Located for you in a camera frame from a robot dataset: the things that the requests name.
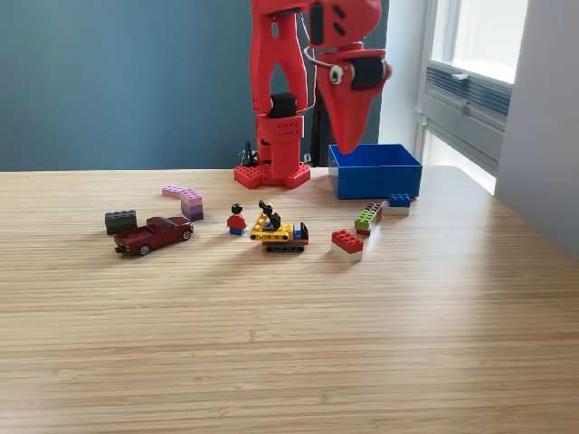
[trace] toy car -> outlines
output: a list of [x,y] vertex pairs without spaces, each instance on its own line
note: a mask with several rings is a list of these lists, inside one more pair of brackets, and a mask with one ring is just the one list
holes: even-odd
[[147,255],[152,249],[166,246],[177,240],[187,241],[193,235],[193,226],[183,217],[151,217],[147,226],[122,232],[115,236],[117,253]]

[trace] red robot arm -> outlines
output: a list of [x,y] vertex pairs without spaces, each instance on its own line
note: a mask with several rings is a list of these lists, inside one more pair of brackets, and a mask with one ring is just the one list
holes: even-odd
[[[258,165],[237,167],[235,179],[248,188],[294,188],[309,179],[308,167],[299,162],[303,112],[308,108],[308,80],[296,23],[296,15],[302,12],[309,15],[310,41],[304,53],[317,68],[317,85],[337,145],[345,154],[356,149],[372,99],[392,74],[385,50],[365,50],[360,42],[378,24],[381,10],[380,0],[252,0],[250,75]],[[317,48],[335,50],[316,59],[309,51]],[[286,75],[289,93],[271,94],[276,63]]]

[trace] blue bin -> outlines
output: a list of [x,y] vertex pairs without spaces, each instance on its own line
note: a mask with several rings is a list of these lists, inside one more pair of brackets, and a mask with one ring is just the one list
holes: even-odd
[[420,192],[422,165],[402,145],[359,145],[352,154],[329,146],[329,179],[338,199],[385,199]]

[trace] window frame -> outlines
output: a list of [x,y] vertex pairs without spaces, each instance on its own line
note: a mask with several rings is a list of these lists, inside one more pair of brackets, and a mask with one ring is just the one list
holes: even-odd
[[[446,22],[450,23],[448,24],[450,27],[447,27],[447,31],[444,33],[442,58],[450,60],[455,40],[452,35],[456,33],[460,15],[460,0],[443,1],[449,2]],[[445,137],[441,138],[448,143],[452,143],[452,147],[467,158],[474,158],[472,161],[482,164],[485,170],[496,173],[507,117],[491,110],[477,107],[451,92],[431,85],[427,82],[427,69],[433,67],[440,71],[448,72],[456,76],[454,77],[456,80],[461,80],[462,74],[466,74],[469,80],[476,81],[508,95],[512,93],[513,86],[504,81],[432,60],[438,3],[439,0],[429,0],[428,4],[424,46],[422,49],[421,78],[416,106],[420,125],[416,133],[414,154],[422,162],[426,129],[432,128],[438,131],[439,135],[445,135]]]

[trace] cable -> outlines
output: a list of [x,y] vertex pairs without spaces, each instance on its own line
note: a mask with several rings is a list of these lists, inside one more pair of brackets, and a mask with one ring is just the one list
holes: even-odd
[[[301,26],[303,27],[304,33],[306,34],[306,37],[308,38],[308,47],[309,47],[309,33],[308,33],[308,27],[306,26],[306,19],[304,18],[304,14],[299,14],[299,18],[301,18]],[[317,88],[317,82],[318,82],[318,66],[317,65],[318,65],[318,62],[324,63],[324,62],[320,62],[320,61],[316,60],[316,57],[315,57],[313,50],[312,50],[312,55],[310,56],[308,54],[308,47],[306,47],[303,52],[306,55],[306,58],[308,59],[308,61],[314,65],[314,86],[313,86],[314,89],[313,89],[313,100],[311,102],[311,105],[307,106],[303,110],[298,111],[298,113],[302,114],[302,115],[305,112],[313,109],[314,106],[316,105],[316,88]]]

